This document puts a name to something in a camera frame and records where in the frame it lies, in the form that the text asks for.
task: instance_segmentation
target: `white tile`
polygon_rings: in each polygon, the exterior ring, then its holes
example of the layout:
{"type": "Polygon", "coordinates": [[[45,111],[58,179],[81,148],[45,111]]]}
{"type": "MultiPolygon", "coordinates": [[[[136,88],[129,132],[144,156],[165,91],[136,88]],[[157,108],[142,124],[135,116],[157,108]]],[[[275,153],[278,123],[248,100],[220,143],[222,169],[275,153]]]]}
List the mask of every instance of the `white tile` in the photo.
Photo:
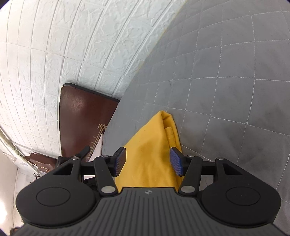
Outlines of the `white tile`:
{"type": "Polygon", "coordinates": [[[59,144],[54,143],[54,142],[50,142],[50,146],[51,146],[51,150],[52,150],[52,153],[53,153],[54,156],[60,156],[61,155],[60,151],[59,151],[59,149],[60,149],[59,144]]]}
{"type": "Polygon", "coordinates": [[[58,127],[57,121],[52,119],[47,119],[47,129],[49,140],[52,142],[58,142],[58,127]]]}
{"type": "Polygon", "coordinates": [[[85,62],[91,65],[104,67],[112,47],[112,43],[106,42],[98,38],[97,35],[94,35],[88,48],[85,62]]]}
{"type": "Polygon", "coordinates": [[[64,28],[71,28],[80,1],[60,0],[55,12],[53,24],[64,28]]]}
{"type": "Polygon", "coordinates": [[[55,95],[45,94],[46,117],[47,119],[57,119],[58,97],[55,95]]]}
{"type": "Polygon", "coordinates": [[[146,53],[137,53],[136,56],[133,58],[131,64],[129,65],[125,75],[127,77],[133,77],[138,69],[142,66],[147,56],[148,55],[146,53]]]}
{"type": "Polygon", "coordinates": [[[35,143],[37,145],[38,150],[40,150],[41,152],[45,153],[45,149],[44,149],[44,146],[43,146],[41,138],[38,138],[38,137],[35,137],[35,136],[33,138],[34,138],[34,141],[35,141],[35,143]]]}
{"type": "Polygon", "coordinates": [[[5,114],[6,114],[7,118],[8,118],[9,126],[10,127],[16,127],[12,115],[9,112],[5,112],[5,114]]]}
{"type": "Polygon", "coordinates": [[[31,89],[33,102],[44,105],[44,75],[31,72],[31,89]]]}
{"type": "Polygon", "coordinates": [[[78,85],[94,90],[97,80],[99,78],[101,69],[88,65],[83,64],[78,80],[78,85]]]}
{"type": "Polygon", "coordinates": [[[15,105],[12,91],[11,91],[11,87],[10,87],[9,77],[2,76],[3,71],[0,71],[0,72],[1,72],[1,80],[2,80],[2,84],[3,84],[3,89],[4,89],[6,101],[8,104],[15,105]]]}
{"type": "Polygon", "coordinates": [[[7,29],[7,42],[18,43],[18,29],[23,0],[12,1],[7,29]]]}
{"type": "Polygon", "coordinates": [[[31,49],[18,46],[18,66],[30,68],[31,49]]]}
{"type": "Polygon", "coordinates": [[[45,149],[45,152],[49,155],[52,155],[50,142],[48,140],[42,139],[42,143],[43,143],[43,147],[45,149]]]}
{"type": "Polygon", "coordinates": [[[51,22],[48,20],[36,20],[34,22],[31,40],[32,48],[46,51],[50,26],[51,22]]]}
{"type": "Polygon", "coordinates": [[[21,124],[22,124],[24,132],[27,133],[27,134],[32,134],[30,126],[29,126],[29,123],[28,123],[28,120],[20,117],[20,121],[21,121],[21,124]]]}
{"type": "Polygon", "coordinates": [[[76,14],[72,29],[80,33],[92,33],[102,11],[102,7],[82,2],[76,14]]]}
{"type": "Polygon", "coordinates": [[[8,20],[0,20],[0,42],[6,42],[8,20]]]}
{"type": "Polygon", "coordinates": [[[57,2],[58,0],[50,0],[50,1],[41,0],[37,8],[35,20],[36,21],[44,20],[51,22],[57,2]]]}
{"type": "Polygon", "coordinates": [[[3,92],[0,92],[0,101],[1,101],[1,106],[4,110],[8,110],[8,103],[6,101],[5,94],[3,92]]]}
{"type": "Polygon", "coordinates": [[[112,50],[105,66],[106,69],[124,74],[133,56],[150,30],[150,26],[135,19],[131,19],[128,25],[123,29],[119,41],[112,50]]]}
{"type": "Polygon", "coordinates": [[[4,120],[3,120],[3,118],[2,118],[1,113],[0,113],[0,123],[3,123],[3,124],[5,123],[4,120]]]}
{"type": "Polygon", "coordinates": [[[4,93],[4,88],[3,88],[2,80],[1,80],[1,73],[0,73],[0,93],[4,93]]]}
{"type": "Polygon", "coordinates": [[[118,86],[116,87],[113,97],[117,99],[121,99],[131,81],[132,81],[132,77],[127,78],[123,76],[118,86]]]}
{"type": "Polygon", "coordinates": [[[40,137],[42,139],[48,140],[45,107],[39,104],[35,104],[34,110],[35,110],[36,122],[37,122],[40,137]]]}
{"type": "Polygon", "coordinates": [[[115,42],[130,12],[138,0],[112,0],[107,5],[106,14],[100,20],[96,34],[109,42],[115,42]]]}
{"type": "Polygon", "coordinates": [[[39,0],[24,0],[21,19],[34,21],[39,0]]]}
{"type": "Polygon", "coordinates": [[[72,27],[66,56],[82,61],[92,36],[93,30],[100,18],[103,8],[89,3],[81,3],[72,27]]]}
{"type": "Polygon", "coordinates": [[[2,116],[4,124],[9,125],[9,120],[8,120],[8,117],[7,117],[6,113],[4,112],[4,110],[1,110],[1,116],[2,116]]]}
{"type": "Polygon", "coordinates": [[[35,140],[34,140],[33,136],[30,135],[30,134],[26,134],[26,136],[27,136],[27,139],[28,139],[29,142],[30,142],[31,147],[32,147],[34,150],[38,150],[37,145],[36,145],[36,143],[35,143],[35,140]]]}
{"type": "Polygon", "coordinates": [[[44,74],[46,53],[39,50],[31,50],[31,71],[44,74]]]}
{"type": "Polygon", "coordinates": [[[14,132],[13,132],[13,130],[12,130],[12,128],[10,126],[6,127],[5,131],[6,131],[6,134],[9,136],[10,140],[12,140],[12,141],[14,141],[16,143],[19,142],[17,137],[16,137],[16,135],[14,134],[14,132]]]}
{"type": "Polygon", "coordinates": [[[23,142],[24,142],[25,146],[28,147],[28,148],[32,148],[32,146],[31,146],[31,144],[30,144],[30,142],[29,142],[29,140],[27,138],[26,133],[24,131],[22,131],[22,130],[19,130],[19,134],[21,135],[21,138],[23,139],[23,142]]]}
{"type": "Polygon", "coordinates": [[[31,47],[33,24],[33,20],[20,19],[18,45],[31,47]]]}
{"type": "Polygon", "coordinates": [[[52,53],[64,55],[69,33],[69,30],[52,26],[47,49],[52,53]]]}
{"type": "Polygon", "coordinates": [[[26,47],[18,47],[18,73],[21,85],[31,86],[30,83],[30,57],[31,50],[26,47]]]}
{"type": "Polygon", "coordinates": [[[32,112],[26,112],[26,116],[27,116],[27,120],[28,120],[32,135],[40,137],[35,114],[32,112]]]}
{"type": "Polygon", "coordinates": [[[121,75],[109,71],[102,71],[98,83],[96,85],[96,90],[112,95],[115,91],[115,88],[120,78],[121,75]]]}
{"type": "Polygon", "coordinates": [[[6,101],[8,104],[15,105],[13,96],[12,96],[10,81],[9,81],[6,43],[1,43],[1,42],[0,42],[0,62],[1,62],[0,63],[1,81],[3,85],[6,101]]]}
{"type": "Polygon", "coordinates": [[[95,3],[101,6],[106,6],[108,0],[86,0],[87,2],[95,3]]]}
{"type": "Polygon", "coordinates": [[[8,65],[8,70],[12,94],[14,96],[21,97],[18,67],[8,65]]]}
{"type": "Polygon", "coordinates": [[[9,66],[18,66],[18,46],[7,44],[7,63],[9,66]]]}
{"type": "Polygon", "coordinates": [[[24,109],[26,111],[34,112],[31,88],[22,85],[21,94],[24,103],[24,109]]]}
{"type": "Polygon", "coordinates": [[[15,106],[16,106],[19,117],[23,119],[27,119],[22,98],[14,97],[14,102],[15,102],[15,106]]]}
{"type": "Polygon", "coordinates": [[[142,0],[132,17],[153,26],[170,2],[170,0],[142,0]]]}
{"type": "Polygon", "coordinates": [[[45,51],[57,0],[40,1],[33,27],[31,47],[45,51]]]}
{"type": "Polygon", "coordinates": [[[60,86],[62,86],[64,83],[76,84],[80,69],[81,62],[65,57],[60,86]]]}
{"type": "Polygon", "coordinates": [[[16,138],[18,139],[18,143],[21,144],[21,145],[23,145],[23,146],[25,146],[25,143],[24,143],[24,141],[23,141],[23,139],[22,139],[22,137],[21,137],[19,131],[18,131],[17,129],[14,128],[14,129],[13,129],[13,132],[14,132],[16,138]]]}
{"type": "Polygon", "coordinates": [[[22,128],[22,124],[21,124],[21,121],[19,119],[16,107],[12,106],[12,105],[9,105],[9,110],[10,110],[10,114],[11,114],[11,116],[13,118],[13,121],[14,121],[14,124],[15,124],[16,128],[22,130],[23,129],[22,128]]]}
{"type": "Polygon", "coordinates": [[[45,70],[45,92],[58,95],[59,79],[64,58],[48,54],[45,70]]]}

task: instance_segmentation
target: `white brick wall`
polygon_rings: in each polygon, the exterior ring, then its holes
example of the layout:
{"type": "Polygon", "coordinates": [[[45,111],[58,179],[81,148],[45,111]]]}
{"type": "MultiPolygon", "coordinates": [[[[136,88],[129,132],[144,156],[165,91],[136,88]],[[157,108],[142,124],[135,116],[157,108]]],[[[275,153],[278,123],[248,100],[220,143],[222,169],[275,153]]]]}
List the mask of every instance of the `white brick wall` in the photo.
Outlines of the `white brick wall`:
{"type": "Polygon", "coordinates": [[[60,155],[66,82],[121,98],[185,0],[11,0],[0,9],[0,125],[60,155]]]}

